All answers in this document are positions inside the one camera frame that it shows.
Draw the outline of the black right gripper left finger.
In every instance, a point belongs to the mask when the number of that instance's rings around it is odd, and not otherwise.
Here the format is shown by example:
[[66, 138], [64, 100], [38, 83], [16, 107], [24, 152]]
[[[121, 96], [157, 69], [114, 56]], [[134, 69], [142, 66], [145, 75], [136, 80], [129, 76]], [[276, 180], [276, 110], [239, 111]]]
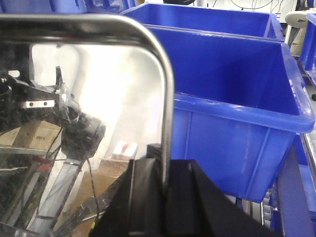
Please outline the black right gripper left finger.
[[89, 236], [164, 236], [161, 151], [160, 144], [149, 144], [144, 158], [130, 160], [117, 192]]

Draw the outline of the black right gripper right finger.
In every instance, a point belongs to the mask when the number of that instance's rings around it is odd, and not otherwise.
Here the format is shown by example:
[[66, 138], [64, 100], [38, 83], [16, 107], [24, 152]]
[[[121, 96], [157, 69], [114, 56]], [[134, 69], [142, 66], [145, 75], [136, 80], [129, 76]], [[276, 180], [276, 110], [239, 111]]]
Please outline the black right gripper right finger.
[[166, 204], [168, 237], [275, 237], [232, 203], [195, 160], [170, 164]]

